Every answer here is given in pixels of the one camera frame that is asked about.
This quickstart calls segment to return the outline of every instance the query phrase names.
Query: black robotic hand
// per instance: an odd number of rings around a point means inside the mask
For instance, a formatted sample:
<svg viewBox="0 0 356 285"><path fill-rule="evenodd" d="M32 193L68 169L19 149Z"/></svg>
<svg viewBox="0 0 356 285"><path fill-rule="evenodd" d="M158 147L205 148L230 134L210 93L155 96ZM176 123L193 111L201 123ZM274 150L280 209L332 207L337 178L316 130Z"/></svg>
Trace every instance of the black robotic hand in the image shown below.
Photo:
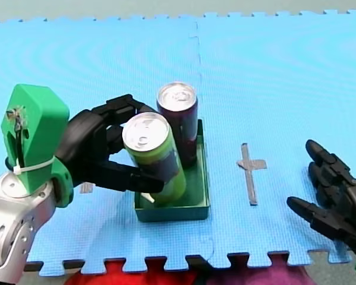
<svg viewBox="0 0 356 285"><path fill-rule="evenodd" d="M329 239L343 241L356 254L356 178L339 157L315 141L308 140L306 150L313 159L309 176L322 208L296 197L289 197L287 204L312 229Z"/></svg>
<svg viewBox="0 0 356 285"><path fill-rule="evenodd" d="M137 167L109 160L111 154L124 148L121 124L142 112L156 111L127 94L83 110L69 121L55 156L70 171L74 186L91 182L117 191L162 191L163 181Z"/></svg>

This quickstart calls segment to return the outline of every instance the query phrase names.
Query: purple cloth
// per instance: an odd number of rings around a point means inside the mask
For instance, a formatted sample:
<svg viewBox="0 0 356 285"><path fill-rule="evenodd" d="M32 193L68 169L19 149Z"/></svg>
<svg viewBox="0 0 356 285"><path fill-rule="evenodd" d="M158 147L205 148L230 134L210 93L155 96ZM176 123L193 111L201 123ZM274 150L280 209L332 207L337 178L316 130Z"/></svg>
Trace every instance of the purple cloth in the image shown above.
<svg viewBox="0 0 356 285"><path fill-rule="evenodd" d="M272 266L247 268L246 260L238 260L235 268L218 271L207 285L316 285L304 267L290 267L281 255L270 256Z"/></svg>

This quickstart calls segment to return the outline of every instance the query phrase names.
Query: blue foam mat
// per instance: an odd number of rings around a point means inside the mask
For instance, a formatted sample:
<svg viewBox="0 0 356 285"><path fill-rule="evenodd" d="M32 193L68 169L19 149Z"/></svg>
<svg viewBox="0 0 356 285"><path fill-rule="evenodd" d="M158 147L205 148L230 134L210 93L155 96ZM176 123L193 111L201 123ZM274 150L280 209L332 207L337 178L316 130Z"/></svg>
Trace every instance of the blue foam mat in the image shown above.
<svg viewBox="0 0 356 285"><path fill-rule="evenodd" d="M187 268L186 255L215 267L228 254L250 254L248 266L270 265L268 253L289 252L290 265L311 262L307 251L346 262L345 247L309 228L286 206L295 195L315 201L307 178L308 138L351 166L356 176L356 11L338 15L60 18L0 24L0 123L16 83L46 85L81 109L132 93L154 105L173 80L198 89L208 153L210 217L144 224L132 193L96 188L58 209L38 232L29 261L43 276L64 273L80 259L83 273L102 273L105 259L126 258L124 270L146 270L145 257L167 257L165 269ZM253 173L259 205L249 206L240 145L268 168ZM4 170L0 133L0 172ZM131 164L125 152L113 157Z"/></svg>

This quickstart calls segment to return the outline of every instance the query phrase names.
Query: green can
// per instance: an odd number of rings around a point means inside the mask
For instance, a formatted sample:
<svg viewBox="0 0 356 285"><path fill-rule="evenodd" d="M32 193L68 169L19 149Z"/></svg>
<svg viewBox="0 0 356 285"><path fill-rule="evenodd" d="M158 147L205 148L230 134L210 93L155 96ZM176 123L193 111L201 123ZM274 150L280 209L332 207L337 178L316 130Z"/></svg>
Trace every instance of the green can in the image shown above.
<svg viewBox="0 0 356 285"><path fill-rule="evenodd" d="M186 190L186 178L167 120L158 113L140 113L124 126L123 142L133 162L145 173L165 183L151 194L156 204L178 200Z"/></svg>

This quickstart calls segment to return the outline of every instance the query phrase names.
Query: green tray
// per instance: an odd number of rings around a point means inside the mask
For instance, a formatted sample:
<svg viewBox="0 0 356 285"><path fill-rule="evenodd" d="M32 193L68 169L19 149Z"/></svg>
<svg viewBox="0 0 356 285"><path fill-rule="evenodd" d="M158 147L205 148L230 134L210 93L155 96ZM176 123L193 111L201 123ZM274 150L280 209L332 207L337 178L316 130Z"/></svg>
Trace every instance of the green tray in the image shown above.
<svg viewBox="0 0 356 285"><path fill-rule="evenodd" d="M202 120L198 120L198 147L196 164L185 169L187 188L181 199L163 206L155 206L140 193L135 193L135 211L138 220L182 221L204 220L208 217L209 198L206 155Z"/></svg>

